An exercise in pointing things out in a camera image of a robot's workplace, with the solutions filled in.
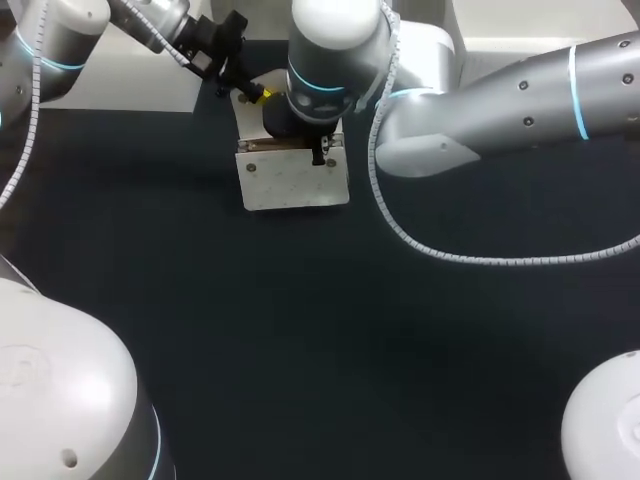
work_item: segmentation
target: black table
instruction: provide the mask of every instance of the black table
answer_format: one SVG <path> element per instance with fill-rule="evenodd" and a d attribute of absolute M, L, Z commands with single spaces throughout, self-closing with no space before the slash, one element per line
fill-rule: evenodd
<path fill-rule="evenodd" d="M 262 72 L 283 44 L 249 47 Z M 566 479 L 573 388 L 640 346 L 640 252 L 493 269 L 423 258 L 376 210 L 368 118 L 346 125 L 352 203 L 244 211 L 229 102 L 193 116 L 45 112 L 49 174 L 10 255 L 127 344 L 180 480 Z M 599 249 L 640 232 L 640 159 L 610 138 L 420 181 L 401 224 L 483 255 Z"/>

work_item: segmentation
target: yellow object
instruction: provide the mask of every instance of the yellow object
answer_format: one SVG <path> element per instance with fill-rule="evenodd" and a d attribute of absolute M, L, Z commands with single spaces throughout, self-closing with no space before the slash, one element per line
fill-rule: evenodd
<path fill-rule="evenodd" d="M 276 92 L 272 92 L 271 90 L 268 90 L 268 89 L 265 88 L 264 92 L 262 93 L 262 97 L 260 97 L 260 100 L 258 100 L 257 104 L 258 105 L 264 104 L 264 102 L 267 100 L 267 98 L 269 98 L 274 93 L 276 93 Z"/>

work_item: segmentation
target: white coiled cable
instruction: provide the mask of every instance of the white coiled cable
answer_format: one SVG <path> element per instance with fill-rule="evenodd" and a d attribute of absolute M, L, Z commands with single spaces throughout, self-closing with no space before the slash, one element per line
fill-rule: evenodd
<path fill-rule="evenodd" d="M 27 168 L 29 159 L 31 158 L 31 152 L 33 150 L 33 144 L 36 141 L 36 132 L 38 130 L 38 118 L 40 116 L 40 66 L 42 64 L 42 42 L 44 40 L 44 26 L 47 20 L 47 9 L 49 8 L 49 0 L 42 0 L 42 9 L 40 18 L 38 18 L 38 24 L 36 25 L 36 35 L 33 46 L 33 87 L 31 92 L 31 119 L 29 120 L 29 130 L 27 131 L 27 140 L 24 143 L 24 149 L 20 156 L 20 161 L 16 167 L 13 175 L 7 182 L 0 194 L 0 210 L 6 205 L 6 203 L 13 195 L 18 182 L 22 178 L 22 174 Z"/>
<path fill-rule="evenodd" d="M 400 29 L 400 19 L 398 15 L 391 10 L 391 8 L 382 1 L 382 11 L 384 12 L 389 25 L 391 26 L 392 35 L 398 38 Z M 371 188 L 375 197 L 376 203 L 382 216 L 393 231 L 411 248 L 418 252 L 434 257 L 440 260 L 454 263 L 464 263 L 473 265 L 486 265 L 486 266 L 498 266 L 498 267 L 521 267 L 521 266 L 538 266 L 538 265 L 562 265 L 562 264 L 575 264 L 592 262 L 595 260 L 601 260 L 605 258 L 611 258 L 621 253 L 628 252 L 640 245 L 640 235 L 631 240 L 617 245 L 615 247 L 606 248 L 597 252 L 582 253 L 579 255 L 564 255 L 558 257 L 531 257 L 531 258 L 491 258 L 491 257 L 471 257 L 466 255 L 456 255 L 447 252 L 441 252 L 434 248 L 423 245 L 416 239 L 411 237 L 393 218 L 389 207 L 387 207 L 382 192 L 380 190 L 380 184 L 378 183 L 378 175 L 376 171 L 376 143 L 378 140 L 378 133 L 382 120 L 387 112 L 389 106 L 389 97 L 393 90 L 396 75 L 398 72 L 398 65 L 400 62 L 400 50 L 401 45 L 399 40 L 394 42 L 395 50 L 392 54 L 391 65 L 389 68 L 389 75 L 387 76 L 387 83 L 385 84 L 382 97 L 378 109 L 376 111 L 373 125 L 371 126 L 371 132 L 369 134 L 369 152 L 368 152 L 368 168 L 369 168 L 369 180 L 371 182 Z"/>
<path fill-rule="evenodd" d="M 129 9 L 129 11 L 133 13 L 133 15 L 151 32 L 151 34 L 156 38 L 156 40 L 158 40 L 158 42 L 162 44 L 162 48 L 164 48 L 167 52 L 169 52 L 169 55 L 171 55 L 175 59 L 175 61 L 180 64 L 180 66 L 186 67 L 191 63 L 187 59 L 187 57 L 182 55 L 179 51 L 173 48 L 173 46 L 171 46 L 171 44 L 167 41 L 167 39 L 162 36 L 162 34 L 158 31 L 158 29 L 154 27 L 153 24 L 149 20 L 147 20 L 142 13 L 140 13 L 140 10 L 138 10 L 133 5 L 133 3 L 131 3 L 129 0 L 120 0 L 120 2 L 125 7 L 127 7 L 127 9 Z"/>
<path fill-rule="evenodd" d="M 135 17 L 153 34 L 153 36 L 162 44 L 163 48 L 169 52 L 176 62 L 181 66 L 186 66 L 191 63 L 184 55 L 178 52 L 171 44 L 162 36 L 162 34 L 155 28 L 149 20 L 147 20 L 142 13 L 129 1 L 120 0 L 122 4 L 135 15 Z M 38 19 L 38 25 L 36 27 L 36 34 L 33 45 L 33 88 L 31 95 L 31 119 L 29 120 L 29 130 L 27 132 L 27 140 L 24 144 L 24 149 L 18 162 L 13 175 L 7 182 L 0 194 L 0 210 L 9 201 L 13 192 L 15 191 L 22 175 L 24 174 L 29 159 L 31 158 L 31 152 L 33 151 L 33 145 L 36 140 L 36 133 L 38 131 L 38 119 L 40 115 L 40 78 L 41 78 L 41 65 L 42 65 L 42 43 L 44 41 L 45 25 L 47 20 L 47 9 L 49 7 L 49 0 L 42 0 L 40 18 Z"/>

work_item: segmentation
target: metal plate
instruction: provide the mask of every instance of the metal plate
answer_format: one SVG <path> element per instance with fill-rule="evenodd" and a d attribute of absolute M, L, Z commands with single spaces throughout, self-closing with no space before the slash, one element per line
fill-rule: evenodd
<path fill-rule="evenodd" d="M 335 160 L 334 167 L 312 165 L 310 150 L 237 154 L 245 208 L 256 211 L 349 203 L 344 148 L 330 149 L 328 158 Z"/>
<path fill-rule="evenodd" d="M 285 75 L 285 70 L 274 70 L 255 81 L 271 91 L 282 91 L 286 88 Z M 262 108 L 241 103 L 239 95 L 237 90 L 231 92 L 240 141 L 271 138 L 262 125 Z M 336 133 L 342 134 L 342 122 Z M 236 154 L 245 208 L 257 211 L 349 203 L 349 175 L 344 147 L 331 148 L 326 159 L 334 160 L 335 166 L 312 165 L 311 150 L 283 148 Z"/>

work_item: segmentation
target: white cap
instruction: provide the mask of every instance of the white cap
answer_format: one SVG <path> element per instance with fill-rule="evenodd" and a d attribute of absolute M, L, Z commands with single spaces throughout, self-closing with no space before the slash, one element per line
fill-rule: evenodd
<path fill-rule="evenodd" d="M 562 451 L 572 480 L 640 478 L 640 352 L 609 360 L 578 385 Z"/>
<path fill-rule="evenodd" d="M 0 478 L 86 480 L 124 436 L 131 356 L 96 319 L 0 280 Z"/>
<path fill-rule="evenodd" d="M 380 0 L 293 0 L 293 21 L 309 41 L 330 50 L 364 43 L 378 26 Z"/>

